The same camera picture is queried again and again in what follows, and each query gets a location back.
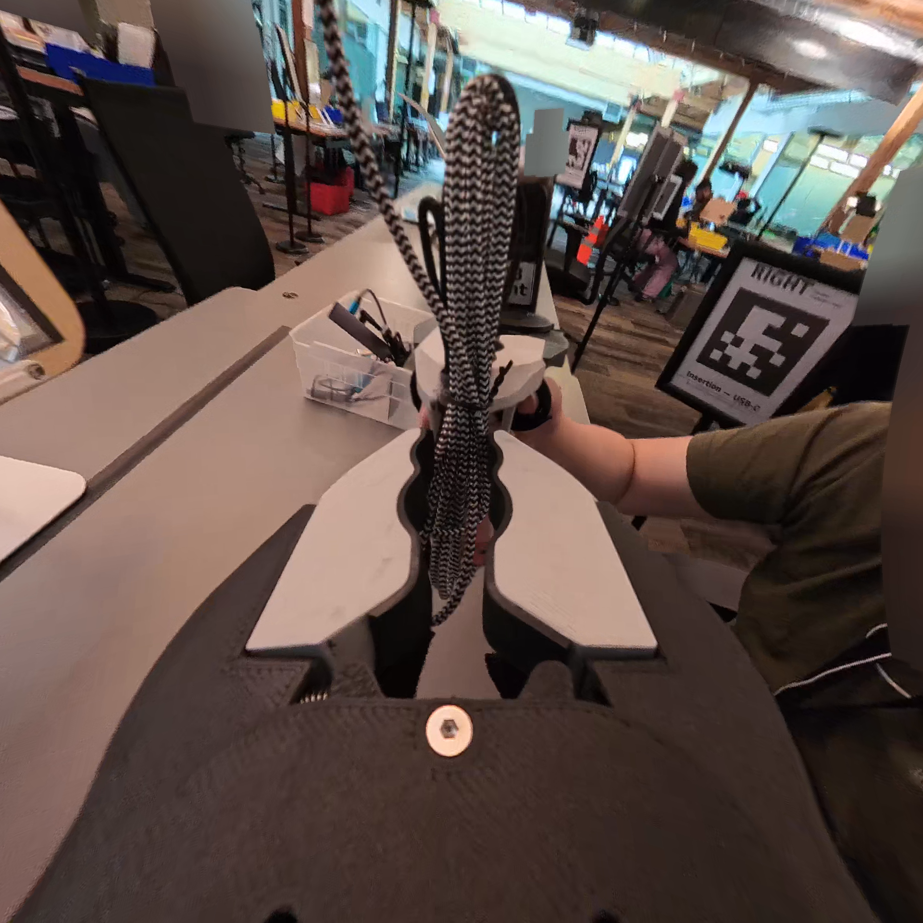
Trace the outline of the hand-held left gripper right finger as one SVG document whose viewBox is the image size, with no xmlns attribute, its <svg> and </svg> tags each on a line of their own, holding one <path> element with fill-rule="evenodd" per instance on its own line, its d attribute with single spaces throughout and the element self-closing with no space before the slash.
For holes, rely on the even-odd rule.
<svg viewBox="0 0 923 923">
<path fill-rule="evenodd" d="M 486 595 L 521 625 L 589 656 L 658 651 L 593 495 L 507 432 L 494 437 L 505 503 L 486 560 Z"/>
</svg>

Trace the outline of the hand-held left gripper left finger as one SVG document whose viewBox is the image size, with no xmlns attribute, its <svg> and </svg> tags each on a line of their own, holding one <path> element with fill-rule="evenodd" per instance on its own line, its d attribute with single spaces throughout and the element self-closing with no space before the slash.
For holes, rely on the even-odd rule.
<svg viewBox="0 0 923 923">
<path fill-rule="evenodd" d="M 310 511 L 246 645 L 266 656 L 408 656 L 431 598 L 412 519 L 425 432 L 405 431 L 344 474 Z"/>
</svg>

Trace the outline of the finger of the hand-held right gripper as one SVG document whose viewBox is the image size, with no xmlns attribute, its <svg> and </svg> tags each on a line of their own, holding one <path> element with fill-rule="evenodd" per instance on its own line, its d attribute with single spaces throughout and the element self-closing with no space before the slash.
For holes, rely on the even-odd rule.
<svg viewBox="0 0 923 923">
<path fill-rule="evenodd" d="M 428 333 L 414 348 L 417 395 L 427 414 L 440 414 L 449 398 L 447 352 L 440 333 Z"/>
<path fill-rule="evenodd" d="M 492 363 L 492 412 L 516 409 L 535 394 L 545 378 L 546 341 L 527 335 L 501 335 Z"/>
</svg>

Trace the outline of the clear plastic bin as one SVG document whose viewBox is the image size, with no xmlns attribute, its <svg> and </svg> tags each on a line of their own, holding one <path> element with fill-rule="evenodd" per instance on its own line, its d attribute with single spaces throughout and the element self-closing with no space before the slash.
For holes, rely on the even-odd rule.
<svg viewBox="0 0 923 923">
<path fill-rule="evenodd" d="M 397 332 L 411 350 L 406 364 L 398 367 L 376 359 L 333 324 L 328 315 L 335 302 L 354 314 L 365 312 L 369 326 Z M 398 430 L 416 428 L 412 355 L 435 329 L 435 318 L 428 311 L 383 299 L 369 288 L 349 291 L 333 303 L 290 334 L 305 397 Z"/>
</svg>

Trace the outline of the person's right hand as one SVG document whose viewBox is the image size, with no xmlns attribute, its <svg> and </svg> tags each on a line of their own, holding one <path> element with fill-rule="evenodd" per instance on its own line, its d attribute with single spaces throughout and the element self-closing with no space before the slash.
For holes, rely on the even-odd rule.
<svg viewBox="0 0 923 923">
<path fill-rule="evenodd" d="M 617 503 L 621 498 L 625 441 L 618 434 L 559 413 L 514 435 L 572 475 L 596 499 Z"/>
</svg>

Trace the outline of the framed marker sign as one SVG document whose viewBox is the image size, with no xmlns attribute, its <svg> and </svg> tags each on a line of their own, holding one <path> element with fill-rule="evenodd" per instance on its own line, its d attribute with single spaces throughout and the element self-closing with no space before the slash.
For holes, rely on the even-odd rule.
<svg viewBox="0 0 923 923">
<path fill-rule="evenodd" d="M 732 245 L 656 388 L 723 427 L 779 416 L 848 331 L 864 271 Z"/>
<path fill-rule="evenodd" d="M 600 137 L 600 125 L 585 121 L 569 121 L 567 127 L 568 152 L 557 184 L 580 190 L 590 171 Z"/>
</svg>

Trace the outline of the red plastic bin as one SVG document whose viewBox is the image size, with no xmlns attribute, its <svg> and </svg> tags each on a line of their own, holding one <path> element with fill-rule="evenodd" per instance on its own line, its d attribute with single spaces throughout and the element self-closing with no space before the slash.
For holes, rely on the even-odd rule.
<svg viewBox="0 0 923 923">
<path fill-rule="evenodd" d="M 354 190 L 354 171 L 347 165 L 334 172 L 312 173 L 306 180 L 306 196 L 312 212 L 325 217 L 349 212 Z"/>
</svg>

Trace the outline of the white tablet stand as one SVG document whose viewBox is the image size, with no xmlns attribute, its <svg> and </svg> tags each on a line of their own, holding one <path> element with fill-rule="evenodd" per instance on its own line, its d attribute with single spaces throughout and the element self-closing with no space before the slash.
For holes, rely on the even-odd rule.
<svg viewBox="0 0 923 923">
<path fill-rule="evenodd" d="M 78 473 L 1 457 L 1 561 L 75 505 L 87 490 Z"/>
</svg>

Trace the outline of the black floor lamp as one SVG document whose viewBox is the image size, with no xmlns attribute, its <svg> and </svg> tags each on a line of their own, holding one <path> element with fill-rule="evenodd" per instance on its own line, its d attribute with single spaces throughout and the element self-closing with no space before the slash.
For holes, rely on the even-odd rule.
<svg viewBox="0 0 923 923">
<path fill-rule="evenodd" d="M 774 202 L 773 206 L 768 210 L 766 216 L 762 220 L 762 224 L 759 226 L 759 229 L 756 232 L 757 240 L 762 239 L 767 233 L 767 230 L 775 220 L 787 198 L 790 196 L 798 180 L 801 179 L 803 173 L 810 165 L 811 159 L 815 156 L 818 147 L 824 144 L 828 139 L 841 138 L 842 134 L 833 129 L 827 128 L 826 126 L 814 125 L 808 130 L 807 137 L 808 140 L 806 141 L 805 148 L 802 151 L 802 156 L 797 161 L 794 160 L 794 157 L 790 157 L 793 167 L 792 175 L 788 180 L 784 190 L 779 195 L 778 200 Z"/>
</svg>

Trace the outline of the black pole stand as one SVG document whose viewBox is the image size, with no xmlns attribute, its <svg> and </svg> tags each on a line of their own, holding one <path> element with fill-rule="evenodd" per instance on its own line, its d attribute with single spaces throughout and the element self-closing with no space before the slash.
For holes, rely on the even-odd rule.
<svg viewBox="0 0 923 923">
<path fill-rule="evenodd" d="M 76 303 L 85 329 L 84 353 L 97 355 L 130 340 L 158 323 L 152 308 L 137 302 L 92 301 Z"/>
</svg>

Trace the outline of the blue storage bin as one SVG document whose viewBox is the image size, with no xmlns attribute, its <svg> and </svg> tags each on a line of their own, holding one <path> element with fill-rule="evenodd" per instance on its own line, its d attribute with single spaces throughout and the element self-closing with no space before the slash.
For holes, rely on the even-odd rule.
<svg viewBox="0 0 923 923">
<path fill-rule="evenodd" d="M 52 72 L 72 82 L 80 76 L 98 81 L 122 83 L 133 86 L 154 87 L 153 70 L 149 67 L 111 62 L 92 52 L 84 52 L 63 45 L 46 42 L 44 54 Z"/>
</svg>

